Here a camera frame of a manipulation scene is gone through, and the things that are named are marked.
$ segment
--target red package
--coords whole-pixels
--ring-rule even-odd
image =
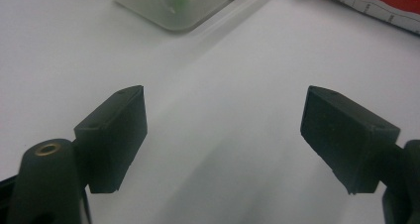
[[[420,0],[338,0],[365,14],[420,34]]]

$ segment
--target white table surface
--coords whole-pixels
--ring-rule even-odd
[[[420,138],[420,38],[333,0],[237,0],[186,34],[112,0],[0,0],[0,178],[113,92],[145,87],[149,133],[94,223],[383,223],[300,136],[307,87]]]

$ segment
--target clear plastic box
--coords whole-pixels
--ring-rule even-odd
[[[194,28],[230,0],[115,0],[171,31]]]

